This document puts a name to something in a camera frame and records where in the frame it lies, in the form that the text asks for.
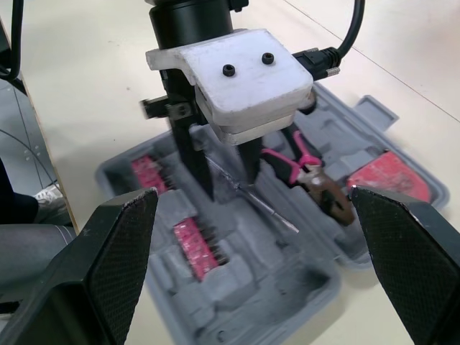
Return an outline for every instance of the table surface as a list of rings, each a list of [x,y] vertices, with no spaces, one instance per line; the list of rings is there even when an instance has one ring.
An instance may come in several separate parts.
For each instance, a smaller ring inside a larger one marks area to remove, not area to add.
[[[1,1],[9,31],[12,0]],[[292,52],[338,46],[352,2],[251,0],[234,27],[267,28]],[[460,65],[457,0],[368,1],[362,31],[339,76],[325,80],[347,104],[366,94],[400,120],[388,136],[453,193],[446,218],[460,229]],[[75,225],[105,200],[94,178],[107,159],[167,129],[139,101],[164,95],[144,53],[157,47],[142,0],[25,0],[22,74]],[[286,344],[411,344],[373,272],[341,270],[329,307]],[[172,344],[146,288],[127,344]]]

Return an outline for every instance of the black cable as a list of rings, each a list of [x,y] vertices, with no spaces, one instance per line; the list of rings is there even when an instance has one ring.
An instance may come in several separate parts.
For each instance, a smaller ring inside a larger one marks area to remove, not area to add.
[[[23,143],[22,140],[16,138],[13,134],[10,134],[8,133],[7,131],[4,131],[3,129],[0,129],[0,132],[3,133],[3,134],[6,134],[8,137],[16,140],[18,143],[22,144],[22,146],[24,146],[26,149],[28,149],[30,151],[30,153],[32,153],[32,155],[35,157],[35,159],[38,161],[38,163],[42,166],[43,170],[45,171],[45,174],[48,176],[48,178],[50,179],[51,183],[57,188],[58,191],[61,191],[61,189],[58,187],[58,185],[54,182],[54,179],[51,177],[51,175],[49,174],[49,172],[46,170],[46,167],[43,165],[42,161],[39,159],[39,157],[35,154],[35,152],[32,151],[32,149],[25,143]]]
[[[319,50],[313,48],[293,54],[294,58],[313,76],[314,81],[331,77],[340,72],[340,64],[344,56],[350,51],[361,29],[364,17],[365,0],[354,0],[353,18],[345,40],[339,48]]]
[[[347,54],[348,51],[350,51],[351,47],[353,47],[354,41],[358,36],[359,29],[361,28],[362,24],[362,19],[364,17],[365,2],[365,0],[354,0],[353,17],[351,18],[350,28],[346,33],[344,41],[340,47],[337,48],[342,58]]]
[[[8,70],[5,67],[0,65],[0,72],[8,73]],[[16,79],[13,79],[13,80],[9,81],[8,83],[10,83],[18,91],[21,91],[24,95],[27,96],[26,88],[24,87],[24,84],[23,84],[22,80],[16,78]]]
[[[13,14],[11,17],[11,70],[0,73],[0,79],[14,81],[21,69],[21,34],[24,0],[13,0]]]

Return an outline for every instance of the tool compartment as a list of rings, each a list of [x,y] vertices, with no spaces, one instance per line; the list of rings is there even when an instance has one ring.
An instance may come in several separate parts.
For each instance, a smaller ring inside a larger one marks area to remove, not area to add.
[[[371,97],[350,109],[316,85],[317,109],[296,124],[323,155],[325,171],[344,190],[348,177],[390,150],[427,183],[431,203],[449,198],[445,187],[382,134],[397,117]],[[242,165],[233,147],[207,128],[193,129],[195,144],[237,180]],[[284,137],[266,147],[292,156]],[[280,344],[336,297],[340,276],[334,260],[352,269],[371,267],[364,236],[322,213],[304,190],[289,189],[262,163],[257,192],[300,233],[237,193],[213,170],[212,202],[180,163],[173,138],[163,134],[102,164],[96,174],[108,197],[141,188],[132,162],[150,157],[168,179],[157,207],[146,282],[177,344]],[[220,264],[204,275],[187,260],[175,227],[193,219]]]

